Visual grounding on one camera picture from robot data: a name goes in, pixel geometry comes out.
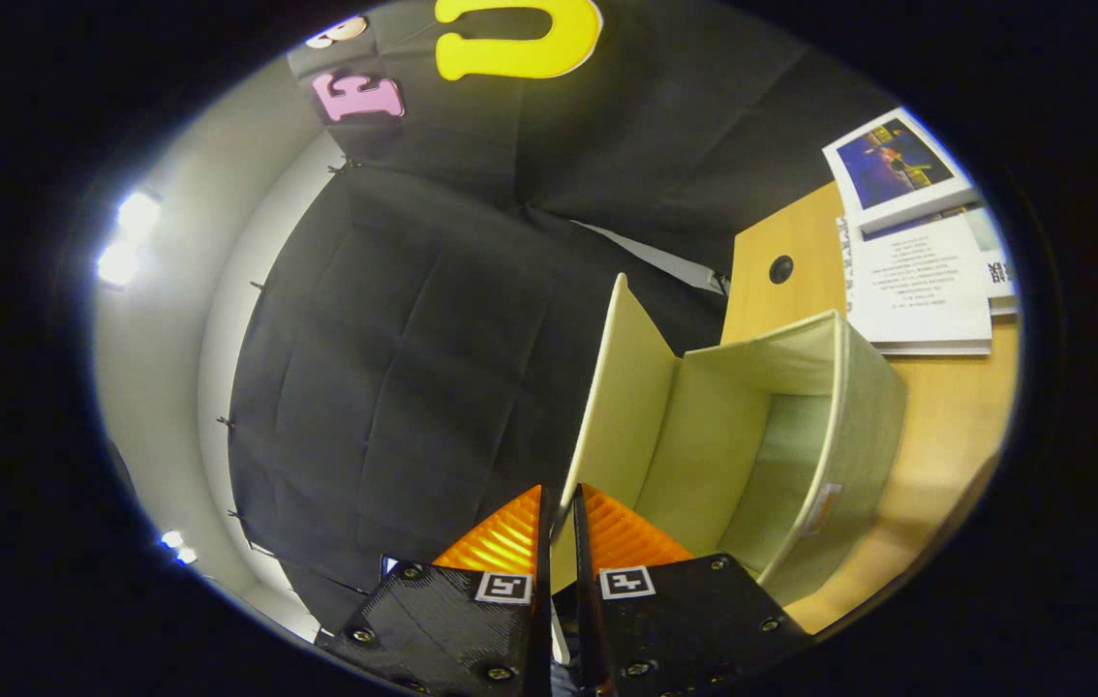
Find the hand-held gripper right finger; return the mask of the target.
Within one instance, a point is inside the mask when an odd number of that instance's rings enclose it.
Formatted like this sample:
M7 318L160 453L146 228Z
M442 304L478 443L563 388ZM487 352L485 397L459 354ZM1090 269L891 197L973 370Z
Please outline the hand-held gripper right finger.
M585 696L722 696L809 648L733 557L694 557L590 485L571 508Z

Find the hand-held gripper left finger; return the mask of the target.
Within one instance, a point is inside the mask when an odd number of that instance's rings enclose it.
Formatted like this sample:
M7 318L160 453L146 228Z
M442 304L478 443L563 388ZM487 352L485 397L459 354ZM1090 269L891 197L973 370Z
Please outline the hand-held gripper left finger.
M397 693L549 696L552 519L533 486L432 563L397 561L320 648Z

